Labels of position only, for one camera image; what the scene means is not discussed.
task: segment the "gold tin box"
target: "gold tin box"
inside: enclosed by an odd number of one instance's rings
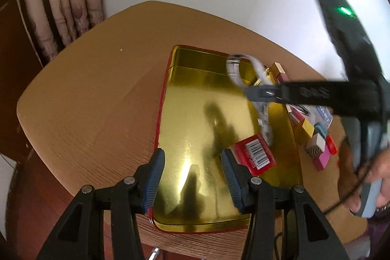
[[[249,224],[233,206],[221,168],[221,152],[259,132],[257,114],[226,72],[228,54],[179,45],[173,48],[161,93],[155,147],[165,151],[165,168],[151,222],[178,233],[230,231]],[[257,80],[252,65],[240,63],[247,85]],[[275,83],[272,73],[268,76]],[[290,188],[302,183],[293,128],[286,107],[270,104],[276,160],[262,178]]]

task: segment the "pink box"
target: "pink box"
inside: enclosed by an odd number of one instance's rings
[[[318,157],[314,158],[313,164],[317,171],[325,170],[326,165],[329,162],[329,159],[331,157],[331,153],[329,151],[328,145],[325,145],[325,150],[323,153],[321,153]]]

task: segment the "wooden block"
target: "wooden block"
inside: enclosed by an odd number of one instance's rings
[[[318,157],[315,157],[313,160],[313,164],[317,171],[325,170],[326,165],[329,162],[330,159],[330,151],[327,145],[325,145],[325,150],[322,154],[320,154]]]
[[[286,72],[284,72],[282,66],[277,62],[272,63],[270,69],[271,69],[271,72],[275,78],[277,78],[279,76],[279,74],[281,74],[281,73],[286,74]]]
[[[306,143],[313,136],[314,126],[305,118],[294,128],[295,139],[299,144]]]
[[[325,139],[320,134],[315,134],[306,144],[306,152],[315,158],[325,150]]]

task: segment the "person's hand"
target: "person's hand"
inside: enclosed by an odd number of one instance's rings
[[[358,176],[355,174],[352,164],[352,151],[350,145],[344,140],[340,146],[340,178],[338,182],[339,197],[342,199],[348,192],[357,184]],[[365,171],[359,172],[359,178],[363,177]],[[377,207],[385,206],[390,201],[390,149],[383,150],[379,157],[375,160],[370,172],[368,173],[365,181],[367,183],[375,182],[379,179],[383,179],[381,192],[376,201]],[[355,191],[350,196],[344,205],[350,209],[350,211],[356,213],[360,210],[361,188]]]

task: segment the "barcode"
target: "barcode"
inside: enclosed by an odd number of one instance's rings
[[[267,154],[258,139],[247,143],[245,147],[248,150],[250,156],[252,157],[252,160],[258,170],[264,168],[267,164],[269,164],[270,160],[268,159]]]
[[[330,114],[329,109],[324,106],[316,106],[315,108],[319,112],[321,118],[325,121],[325,124],[327,125],[328,128],[333,120],[333,117]]]

